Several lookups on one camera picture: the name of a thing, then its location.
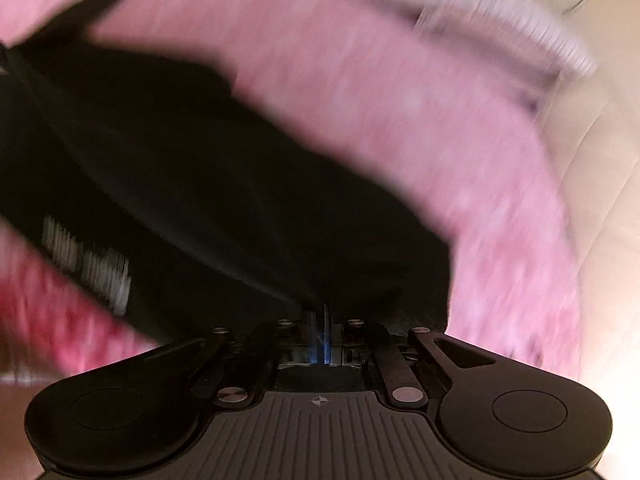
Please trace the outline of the black garment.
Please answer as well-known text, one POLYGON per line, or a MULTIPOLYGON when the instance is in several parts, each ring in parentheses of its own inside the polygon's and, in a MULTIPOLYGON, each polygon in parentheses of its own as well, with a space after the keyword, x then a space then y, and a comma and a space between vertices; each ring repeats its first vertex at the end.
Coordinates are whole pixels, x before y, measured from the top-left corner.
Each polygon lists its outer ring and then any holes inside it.
POLYGON ((114 315, 169 342, 329 314, 448 322, 449 249, 210 67, 85 35, 81 0, 1 51, 1 213, 114 315))

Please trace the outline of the pink floral blanket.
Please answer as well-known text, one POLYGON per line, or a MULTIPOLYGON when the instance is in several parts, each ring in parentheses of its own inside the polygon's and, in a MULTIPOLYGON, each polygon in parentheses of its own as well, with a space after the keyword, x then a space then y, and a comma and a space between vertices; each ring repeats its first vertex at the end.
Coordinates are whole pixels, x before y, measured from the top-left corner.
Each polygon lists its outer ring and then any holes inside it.
MULTIPOLYGON (((74 0, 1 0, 10 44, 74 0)), ((580 364, 560 180, 492 67, 362 0, 124 0, 90 35, 220 58, 308 148, 397 188, 452 244, 449 333, 550 372, 580 364)))

